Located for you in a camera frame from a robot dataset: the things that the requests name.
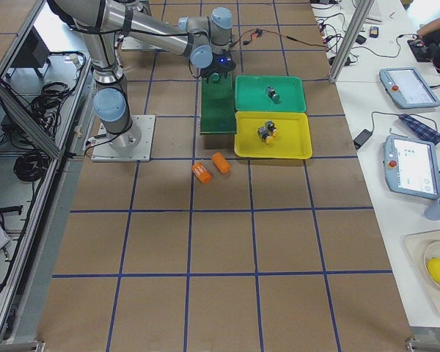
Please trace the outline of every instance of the yellow ball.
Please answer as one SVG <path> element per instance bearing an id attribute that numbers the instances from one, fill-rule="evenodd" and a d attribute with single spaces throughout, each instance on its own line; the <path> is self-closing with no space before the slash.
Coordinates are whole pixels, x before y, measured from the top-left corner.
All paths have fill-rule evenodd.
<path id="1" fill-rule="evenodd" d="M 433 281 L 440 284 L 440 259 L 432 258 L 427 262 L 427 270 Z"/>

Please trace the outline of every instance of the orange cylinder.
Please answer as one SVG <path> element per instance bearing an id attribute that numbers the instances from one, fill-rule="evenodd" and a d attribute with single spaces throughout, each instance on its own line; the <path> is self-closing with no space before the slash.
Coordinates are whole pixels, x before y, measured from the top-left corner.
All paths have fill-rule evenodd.
<path id="1" fill-rule="evenodd" d="M 192 166 L 192 172 L 194 173 L 194 175 L 197 176 L 197 178 L 202 183 L 207 183 L 210 180 L 212 180 L 212 175 L 209 173 L 209 171 L 205 168 L 205 166 L 201 162 L 195 163 Z"/>
<path id="2" fill-rule="evenodd" d="M 221 153 L 213 154 L 212 161 L 222 174 L 226 174 L 232 169 L 230 163 L 223 157 Z"/>

